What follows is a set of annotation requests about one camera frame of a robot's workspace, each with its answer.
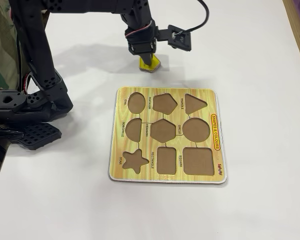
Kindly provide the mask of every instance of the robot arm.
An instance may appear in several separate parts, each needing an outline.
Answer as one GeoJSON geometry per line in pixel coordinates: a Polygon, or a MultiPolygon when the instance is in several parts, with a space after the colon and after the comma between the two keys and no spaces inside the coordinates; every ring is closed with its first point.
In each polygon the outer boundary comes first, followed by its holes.
{"type": "Polygon", "coordinates": [[[148,0],[9,0],[18,38],[39,91],[22,94],[0,89],[0,124],[26,125],[49,122],[68,113],[73,104],[62,77],[55,70],[42,10],[51,13],[107,12],[121,14],[127,24],[129,51],[151,65],[156,42],[168,41],[173,48],[191,50],[189,30],[169,25],[159,30],[151,17],[148,0]]]}

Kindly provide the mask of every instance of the star cutout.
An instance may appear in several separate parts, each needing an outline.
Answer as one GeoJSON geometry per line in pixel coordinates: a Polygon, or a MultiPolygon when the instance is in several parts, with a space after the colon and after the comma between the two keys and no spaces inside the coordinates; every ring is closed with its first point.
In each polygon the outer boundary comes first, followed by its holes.
{"type": "Polygon", "coordinates": [[[141,166],[146,165],[149,161],[142,157],[141,149],[137,149],[134,153],[125,151],[123,154],[125,163],[122,165],[123,169],[133,169],[136,174],[141,171],[141,166]]]}

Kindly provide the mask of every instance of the shape sorting puzzle board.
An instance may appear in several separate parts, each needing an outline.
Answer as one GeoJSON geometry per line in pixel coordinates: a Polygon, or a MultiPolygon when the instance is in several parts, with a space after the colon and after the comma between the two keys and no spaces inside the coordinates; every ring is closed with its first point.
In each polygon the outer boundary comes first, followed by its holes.
{"type": "Polygon", "coordinates": [[[215,92],[120,88],[109,175],[126,182],[224,183],[227,175],[215,92]]]}

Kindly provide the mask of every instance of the wooden edge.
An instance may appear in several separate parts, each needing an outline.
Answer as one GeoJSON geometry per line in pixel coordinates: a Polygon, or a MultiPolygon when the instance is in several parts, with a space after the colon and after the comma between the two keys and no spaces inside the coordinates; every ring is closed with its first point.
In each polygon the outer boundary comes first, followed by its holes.
{"type": "Polygon", "coordinates": [[[296,44],[300,51],[300,17],[293,0],[283,0],[283,4],[291,25],[296,44]]]}

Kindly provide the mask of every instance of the red wire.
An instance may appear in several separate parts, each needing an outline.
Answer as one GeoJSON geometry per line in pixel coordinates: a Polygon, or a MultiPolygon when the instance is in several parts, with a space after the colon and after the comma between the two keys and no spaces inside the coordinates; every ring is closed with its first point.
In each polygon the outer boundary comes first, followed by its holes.
{"type": "Polygon", "coordinates": [[[27,90],[26,90],[26,82],[27,82],[27,78],[28,78],[28,75],[25,75],[24,79],[23,79],[23,90],[24,90],[24,93],[27,94],[27,90]]]}
{"type": "Polygon", "coordinates": [[[140,29],[137,29],[137,30],[135,30],[135,31],[132,31],[132,32],[128,33],[127,35],[125,35],[125,38],[127,38],[127,37],[130,36],[131,34],[134,34],[134,33],[139,32],[139,31],[141,31],[141,30],[147,29],[148,27],[150,27],[151,24],[152,24],[152,20],[150,21],[150,23],[149,23],[148,25],[146,25],[146,26],[144,26],[144,27],[142,27],[142,28],[140,28],[140,29]]]}

